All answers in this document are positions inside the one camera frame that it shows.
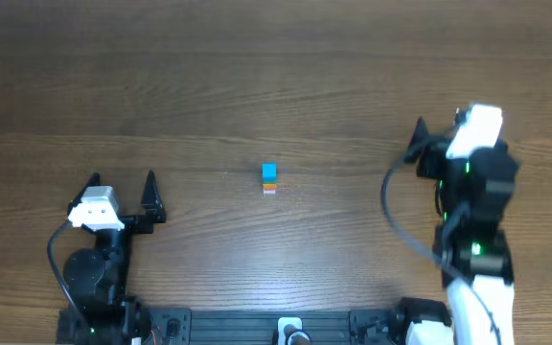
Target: wood grain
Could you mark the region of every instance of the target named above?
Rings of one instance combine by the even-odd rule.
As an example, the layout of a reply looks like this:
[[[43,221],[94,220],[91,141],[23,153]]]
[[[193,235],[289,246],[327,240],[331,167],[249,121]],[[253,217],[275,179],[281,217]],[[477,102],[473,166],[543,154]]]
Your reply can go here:
[[[444,300],[395,237],[380,182],[418,116],[499,104],[522,162],[503,223],[517,344],[552,344],[552,1],[0,1],[0,342],[52,342],[62,293],[46,241],[92,172],[169,221],[138,237],[129,290],[198,310]],[[279,189],[261,193],[261,163]],[[432,185],[391,187],[430,243]],[[58,242],[62,263],[91,245]]]

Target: brown wooden surface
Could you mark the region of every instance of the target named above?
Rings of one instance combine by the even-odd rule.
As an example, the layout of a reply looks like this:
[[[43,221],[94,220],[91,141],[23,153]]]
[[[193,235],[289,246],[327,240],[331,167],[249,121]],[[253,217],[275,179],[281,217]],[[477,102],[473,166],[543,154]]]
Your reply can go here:
[[[517,344],[552,344],[552,1],[0,1],[0,341],[54,341],[46,241],[92,172],[135,212],[154,169],[169,221],[129,290],[203,310],[444,300],[387,228],[380,182],[419,115],[505,110],[522,161],[504,228]],[[277,161],[277,195],[261,163]],[[430,181],[393,181],[430,243]],[[91,244],[70,231],[62,265]]]

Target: stack of blocks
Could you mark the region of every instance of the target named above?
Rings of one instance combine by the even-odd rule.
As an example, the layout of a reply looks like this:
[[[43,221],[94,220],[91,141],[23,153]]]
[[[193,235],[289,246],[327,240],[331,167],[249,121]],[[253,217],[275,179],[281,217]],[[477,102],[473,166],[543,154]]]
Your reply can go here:
[[[276,194],[276,163],[264,163],[264,194]]]

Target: green light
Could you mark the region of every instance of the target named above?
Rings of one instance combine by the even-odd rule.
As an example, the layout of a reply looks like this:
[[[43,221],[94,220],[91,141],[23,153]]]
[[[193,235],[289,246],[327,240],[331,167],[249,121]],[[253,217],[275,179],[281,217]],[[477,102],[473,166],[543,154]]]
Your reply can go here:
[[[480,246],[480,244],[476,242],[471,243],[471,254],[472,255],[480,255],[483,253],[483,247]]]

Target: blue block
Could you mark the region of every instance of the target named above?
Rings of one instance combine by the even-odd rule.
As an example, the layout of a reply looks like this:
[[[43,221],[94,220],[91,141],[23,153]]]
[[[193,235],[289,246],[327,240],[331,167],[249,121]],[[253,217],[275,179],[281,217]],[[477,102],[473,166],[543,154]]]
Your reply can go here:
[[[276,180],[276,163],[264,163],[264,181]]]

